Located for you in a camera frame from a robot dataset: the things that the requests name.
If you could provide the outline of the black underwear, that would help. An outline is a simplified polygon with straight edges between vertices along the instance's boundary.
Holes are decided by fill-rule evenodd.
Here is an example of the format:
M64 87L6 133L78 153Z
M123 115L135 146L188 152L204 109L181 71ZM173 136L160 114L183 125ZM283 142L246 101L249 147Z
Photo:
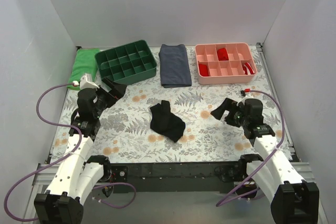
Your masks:
M150 129L176 143L184 134L185 122L171 112L170 102L162 100L150 107L152 120Z

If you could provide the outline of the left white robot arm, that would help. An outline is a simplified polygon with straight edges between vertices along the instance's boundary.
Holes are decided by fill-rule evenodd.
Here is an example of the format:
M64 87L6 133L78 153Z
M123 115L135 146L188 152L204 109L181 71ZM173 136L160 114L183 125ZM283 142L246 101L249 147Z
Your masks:
M81 223L83 205L97 182L112 177L108 157L88 157L100 129L105 109L115 105L126 92L125 84L103 80L109 91L83 77L79 83L77 108L70 119L67 150L57 172L43 194L37 194L34 206L40 223Z

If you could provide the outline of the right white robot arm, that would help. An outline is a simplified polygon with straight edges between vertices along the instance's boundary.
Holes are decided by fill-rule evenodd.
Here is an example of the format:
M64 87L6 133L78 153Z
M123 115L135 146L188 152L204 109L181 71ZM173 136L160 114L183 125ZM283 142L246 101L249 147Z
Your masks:
M226 98L211 115L231 126L242 127L244 135L257 151L256 155L240 158L238 176L253 180L270 202L275 223L317 223L319 189L307 182L277 146L272 128L264 123L263 103L254 98L240 102Z

